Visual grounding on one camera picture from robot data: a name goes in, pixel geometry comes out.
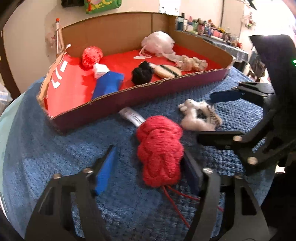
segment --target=plush toy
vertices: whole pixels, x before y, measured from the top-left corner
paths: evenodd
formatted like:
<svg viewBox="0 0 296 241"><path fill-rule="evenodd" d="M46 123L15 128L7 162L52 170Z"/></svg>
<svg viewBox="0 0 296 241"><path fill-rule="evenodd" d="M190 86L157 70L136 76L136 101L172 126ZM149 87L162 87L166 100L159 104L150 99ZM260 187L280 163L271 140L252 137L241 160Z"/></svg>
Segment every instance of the plush toy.
<svg viewBox="0 0 296 241"><path fill-rule="evenodd" d="M185 117L180 123L183 129L188 131L214 131L215 125L207 123L204 120L197 118L197 110L200 109L200 104L192 99L186 100L179 106L180 111Z"/></svg>
<svg viewBox="0 0 296 241"><path fill-rule="evenodd" d="M199 104L199 109L207 117L207 123L213 124L216 127L219 127L222 125L222 119L218 114L215 113L215 109L213 106L210 106L205 101L199 102L198 104Z"/></svg>
<svg viewBox="0 0 296 241"><path fill-rule="evenodd" d="M193 69L197 72L204 71L208 66L204 59L199 59L197 57L189 58L186 55L183 55L176 65L184 71L191 71Z"/></svg>

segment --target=red yarn skein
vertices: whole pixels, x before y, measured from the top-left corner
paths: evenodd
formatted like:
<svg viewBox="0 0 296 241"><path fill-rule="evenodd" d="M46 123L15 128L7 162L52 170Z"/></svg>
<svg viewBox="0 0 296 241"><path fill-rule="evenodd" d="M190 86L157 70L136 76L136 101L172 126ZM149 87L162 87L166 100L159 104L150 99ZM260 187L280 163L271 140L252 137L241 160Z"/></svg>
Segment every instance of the red yarn skein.
<svg viewBox="0 0 296 241"><path fill-rule="evenodd" d="M173 185L180 180L182 134L178 124L161 115L149 117L137 129L140 141L137 155L144 165L143 180L148 186Z"/></svg>
<svg viewBox="0 0 296 241"><path fill-rule="evenodd" d="M103 52L99 47L91 46L86 48L82 54L82 64L86 68L93 68L96 63L100 62Z"/></svg>

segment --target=white stuffed animal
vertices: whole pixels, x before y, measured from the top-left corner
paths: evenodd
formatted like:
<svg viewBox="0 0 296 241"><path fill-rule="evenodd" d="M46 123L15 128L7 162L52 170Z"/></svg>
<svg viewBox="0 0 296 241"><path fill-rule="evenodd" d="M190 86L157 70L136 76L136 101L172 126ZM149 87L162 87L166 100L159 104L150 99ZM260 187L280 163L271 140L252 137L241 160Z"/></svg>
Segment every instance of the white stuffed animal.
<svg viewBox="0 0 296 241"><path fill-rule="evenodd" d="M188 131L214 131L215 125L206 123L202 119L197 118L197 110L200 109L200 103L188 99L179 106L180 111L183 112L185 117L180 125L183 129Z"/></svg>
<svg viewBox="0 0 296 241"><path fill-rule="evenodd" d="M222 125L222 119L218 114L215 113L215 109L213 106L210 106L205 101L197 102L197 104L202 113L207 117L207 123L211 123L216 127Z"/></svg>

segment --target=blue toy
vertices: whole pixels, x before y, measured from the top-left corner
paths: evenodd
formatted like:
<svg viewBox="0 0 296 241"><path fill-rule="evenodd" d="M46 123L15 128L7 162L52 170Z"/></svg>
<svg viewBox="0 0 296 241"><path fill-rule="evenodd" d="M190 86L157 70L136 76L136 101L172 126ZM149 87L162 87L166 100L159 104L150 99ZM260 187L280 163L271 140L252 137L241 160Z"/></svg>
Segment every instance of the blue toy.
<svg viewBox="0 0 296 241"><path fill-rule="evenodd" d="M122 84L124 75L109 71L96 81L96 87L92 99L99 96L117 92Z"/></svg>
<svg viewBox="0 0 296 241"><path fill-rule="evenodd" d="M105 155L101 158L98 158L91 167L96 176L94 190L97 195L106 190L110 176L114 170L118 158L118 147L111 145L109 146Z"/></svg>

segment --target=white paper piece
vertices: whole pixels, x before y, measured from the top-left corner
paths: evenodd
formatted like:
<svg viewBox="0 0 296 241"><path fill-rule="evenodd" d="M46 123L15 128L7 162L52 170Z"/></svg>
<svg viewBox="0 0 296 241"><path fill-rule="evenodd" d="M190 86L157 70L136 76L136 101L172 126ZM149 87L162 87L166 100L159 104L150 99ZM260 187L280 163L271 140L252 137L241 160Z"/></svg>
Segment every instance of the white paper piece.
<svg viewBox="0 0 296 241"><path fill-rule="evenodd" d="M98 64L94 65L94 77L96 79L102 77L104 74L108 73L110 70L105 64Z"/></svg>
<svg viewBox="0 0 296 241"><path fill-rule="evenodd" d="M67 64L68 64L68 62L64 60L62 66L61 66L60 71L65 72L65 69L66 69L66 67L67 67Z"/></svg>
<svg viewBox="0 0 296 241"><path fill-rule="evenodd" d="M280 167L280 166L276 165L275 173L286 173L285 167Z"/></svg>

